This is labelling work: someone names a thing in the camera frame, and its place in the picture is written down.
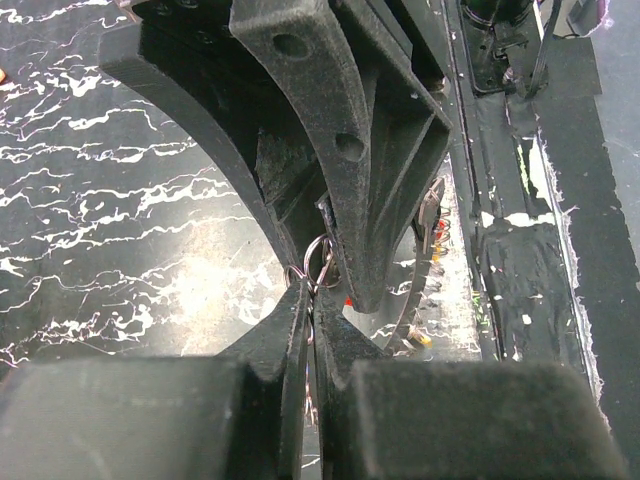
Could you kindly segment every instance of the cable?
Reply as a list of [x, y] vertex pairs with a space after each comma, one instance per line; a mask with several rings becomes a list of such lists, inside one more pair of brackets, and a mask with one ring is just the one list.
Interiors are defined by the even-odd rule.
[[540, 50], [538, 50], [538, 58], [536, 59], [536, 65], [531, 75], [531, 85], [529, 90], [525, 94], [524, 98], [529, 100], [538, 93], [540, 90], [540, 84], [542, 83], [542, 74], [547, 66], [547, 52], [549, 46], [553, 41], [553, 31], [558, 23], [558, 17], [560, 16], [560, 8], [562, 7], [562, 0], [553, 0], [553, 6], [551, 7], [551, 16], [549, 22], [544, 29], [544, 35], [542, 36], [542, 43], [540, 44]]

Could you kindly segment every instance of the black cable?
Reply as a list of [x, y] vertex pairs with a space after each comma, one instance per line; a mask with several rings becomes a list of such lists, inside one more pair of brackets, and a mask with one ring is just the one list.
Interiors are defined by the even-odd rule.
[[538, 50], [538, 58], [536, 59], [536, 65], [533, 68], [533, 74], [531, 75], [531, 85], [529, 90], [525, 94], [525, 99], [531, 99], [540, 90], [540, 84], [542, 83], [542, 74], [547, 66], [547, 52], [549, 46], [553, 41], [553, 31], [558, 23], [558, 17], [560, 16], [560, 8], [562, 7], [562, 0], [553, 0], [553, 6], [551, 7], [551, 16], [547, 22], [547, 26], [544, 29], [542, 36], [542, 43], [540, 44], [540, 50]]

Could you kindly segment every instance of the wire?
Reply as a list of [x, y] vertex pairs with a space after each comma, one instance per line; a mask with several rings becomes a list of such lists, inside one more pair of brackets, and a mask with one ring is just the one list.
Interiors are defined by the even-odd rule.
[[542, 43], [540, 44], [540, 50], [538, 50], [538, 58], [536, 59], [536, 65], [533, 68], [533, 74], [531, 75], [531, 85], [529, 90], [525, 94], [525, 99], [531, 99], [540, 90], [540, 84], [542, 83], [542, 74], [547, 66], [547, 52], [549, 46], [553, 41], [553, 31], [558, 23], [558, 17], [560, 16], [560, 8], [562, 7], [562, 0], [553, 0], [553, 6], [551, 7], [551, 16], [549, 22], [544, 29], [544, 35], [542, 36]]

